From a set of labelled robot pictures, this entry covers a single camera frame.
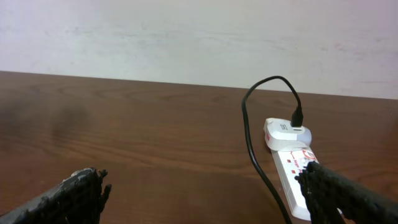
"wooden table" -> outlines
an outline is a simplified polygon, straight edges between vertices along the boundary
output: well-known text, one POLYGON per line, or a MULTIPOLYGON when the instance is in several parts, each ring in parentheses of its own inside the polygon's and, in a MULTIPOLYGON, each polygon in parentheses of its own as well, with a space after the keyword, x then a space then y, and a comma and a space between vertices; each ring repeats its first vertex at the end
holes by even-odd
MULTIPOLYGON (((0 213, 96 167, 113 184, 101 223, 282 223, 247 154, 246 91, 1 72, 0 213)), ((318 160, 398 201, 398 101, 300 97, 318 160)), ((262 127, 295 105, 279 91, 248 101, 256 156, 284 201, 262 127)))

